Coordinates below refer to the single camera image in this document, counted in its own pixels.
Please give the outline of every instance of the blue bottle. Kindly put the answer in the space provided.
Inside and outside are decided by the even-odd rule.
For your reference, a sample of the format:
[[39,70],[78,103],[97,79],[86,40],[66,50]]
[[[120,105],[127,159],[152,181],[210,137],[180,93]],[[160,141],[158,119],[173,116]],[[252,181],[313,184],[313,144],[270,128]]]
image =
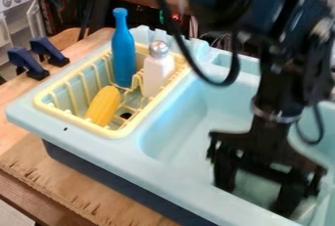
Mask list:
[[136,73],[135,42],[126,24],[128,11],[124,8],[113,10],[116,31],[112,38],[113,72],[118,86],[130,87],[131,77]]

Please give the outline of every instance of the red light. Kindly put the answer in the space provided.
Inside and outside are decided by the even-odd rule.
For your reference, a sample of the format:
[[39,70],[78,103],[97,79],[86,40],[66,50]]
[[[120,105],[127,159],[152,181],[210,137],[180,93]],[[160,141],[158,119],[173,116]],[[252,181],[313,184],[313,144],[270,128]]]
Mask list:
[[172,14],[172,18],[175,20],[179,20],[179,14]]

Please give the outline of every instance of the toy stove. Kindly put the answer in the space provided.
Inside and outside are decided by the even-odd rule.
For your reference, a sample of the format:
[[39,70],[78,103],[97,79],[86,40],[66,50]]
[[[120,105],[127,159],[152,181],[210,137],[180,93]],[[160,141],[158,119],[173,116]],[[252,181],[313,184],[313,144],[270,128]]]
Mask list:
[[32,37],[44,35],[37,0],[0,0],[0,28],[0,65],[3,65],[8,62],[8,49],[29,49]]

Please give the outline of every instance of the plastic bottle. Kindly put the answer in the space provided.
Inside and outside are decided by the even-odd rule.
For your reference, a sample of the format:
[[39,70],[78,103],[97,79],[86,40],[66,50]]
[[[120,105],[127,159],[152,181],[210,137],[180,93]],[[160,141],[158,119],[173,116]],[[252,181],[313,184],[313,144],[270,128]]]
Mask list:
[[174,59],[164,41],[149,46],[149,56],[144,60],[143,95],[155,97],[174,72]]
[[136,52],[134,38],[126,24],[128,11],[124,8],[113,10],[116,31],[112,39],[113,72],[118,86],[130,87],[131,77],[136,73]]

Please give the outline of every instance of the shaker lid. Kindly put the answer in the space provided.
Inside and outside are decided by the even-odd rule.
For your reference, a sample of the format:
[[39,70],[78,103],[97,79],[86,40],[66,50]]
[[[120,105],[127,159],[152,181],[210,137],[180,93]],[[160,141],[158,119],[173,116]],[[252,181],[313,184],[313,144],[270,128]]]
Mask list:
[[149,46],[149,54],[155,59],[162,59],[168,55],[168,45],[164,41],[154,41]]

